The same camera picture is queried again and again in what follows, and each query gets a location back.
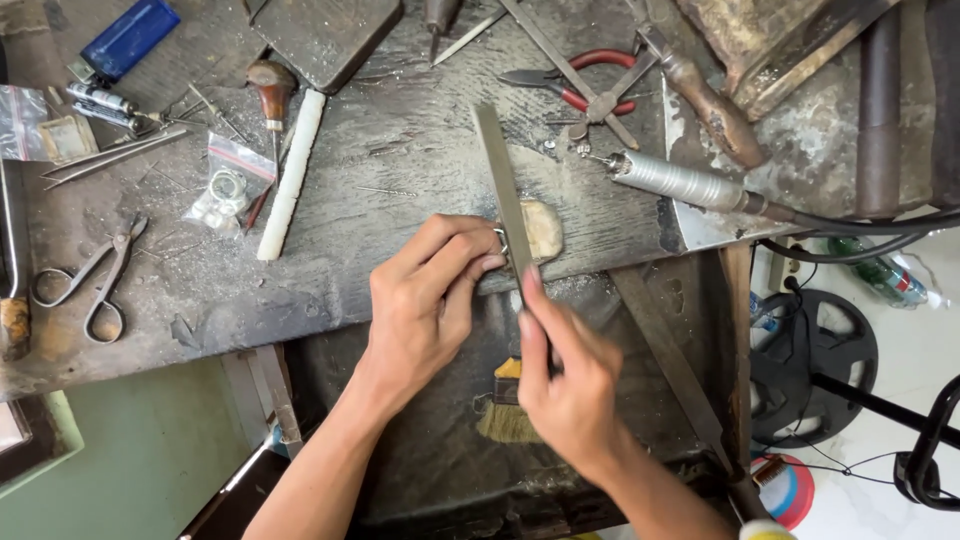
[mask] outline green wall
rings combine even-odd
[[[5,540],[172,540],[250,454],[219,358],[66,396],[85,448],[0,500]]]

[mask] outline hand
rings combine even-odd
[[[350,383],[382,403],[388,419],[470,334],[473,287],[484,272],[506,263],[494,227],[482,217],[434,214],[371,272],[370,340]]]
[[[597,483],[624,441],[632,440],[613,411],[623,353],[569,307],[551,302],[536,266],[523,276],[523,299],[529,311],[519,314],[520,406],[543,441]],[[547,375],[547,336],[564,365],[553,379]]]

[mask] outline plastic bottle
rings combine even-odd
[[[870,238],[864,236],[836,236],[827,240],[827,250],[831,255],[850,255],[873,246]],[[847,266],[890,307],[914,309],[920,304],[926,304],[924,284],[918,282],[889,256],[868,258]]]
[[[750,326],[766,331],[777,331],[780,322],[774,318],[773,314],[770,311],[758,311],[760,300],[762,299],[754,294],[754,291],[750,291]]]

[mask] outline green bottle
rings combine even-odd
[[[835,236],[827,239],[831,255],[850,255],[874,247],[864,236]],[[926,304],[926,287],[889,256],[868,258],[847,264],[851,272],[870,286],[890,307],[914,309]]]

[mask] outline battery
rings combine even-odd
[[[66,91],[79,100],[89,101],[107,109],[118,110],[124,114],[133,114],[139,109],[133,101],[92,85],[71,82],[67,83]]]
[[[109,88],[179,23],[180,17],[163,0],[137,0],[68,67],[81,82]]]
[[[105,122],[109,122],[114,126],[120,126],[122,128],[127,128],[132,132],[138,132],[143,129],[143,118],[140,116],[127,116],[119,110],[107,109],[106,107],[101,107],[95,103],[90,103],[88,101],[78,101],[73,104],[73,110],[79,112],[83,116],[89,116],[91,118],[99,118]]]

